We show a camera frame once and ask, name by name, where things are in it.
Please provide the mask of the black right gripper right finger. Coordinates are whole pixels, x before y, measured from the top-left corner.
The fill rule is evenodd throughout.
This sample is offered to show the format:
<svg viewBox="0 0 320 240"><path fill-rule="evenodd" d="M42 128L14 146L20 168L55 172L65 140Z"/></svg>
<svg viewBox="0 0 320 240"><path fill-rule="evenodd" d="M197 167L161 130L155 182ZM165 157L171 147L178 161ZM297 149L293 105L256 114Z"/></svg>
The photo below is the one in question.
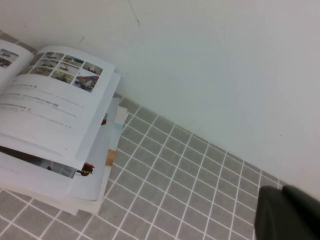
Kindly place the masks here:
<svg viewBox="0 0 320 240"><path fill-rule="evenodd" d="M293 185L283 186L282 192L308 225L320 224L320 202L317 199Z"/></svg>

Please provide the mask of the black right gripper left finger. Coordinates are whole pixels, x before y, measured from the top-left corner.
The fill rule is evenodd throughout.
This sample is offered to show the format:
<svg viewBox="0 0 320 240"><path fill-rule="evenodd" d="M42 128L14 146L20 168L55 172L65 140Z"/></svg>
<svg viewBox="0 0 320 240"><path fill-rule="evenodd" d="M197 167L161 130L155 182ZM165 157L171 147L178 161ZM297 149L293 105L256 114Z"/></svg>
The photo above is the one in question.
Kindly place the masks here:
<svg viewBox="0 0 320 240"><path fill-rule="evenodd" d="M259 190L254 219L257 240L318 240L320 225L308 225L282 189L263 186Z"/></svg>

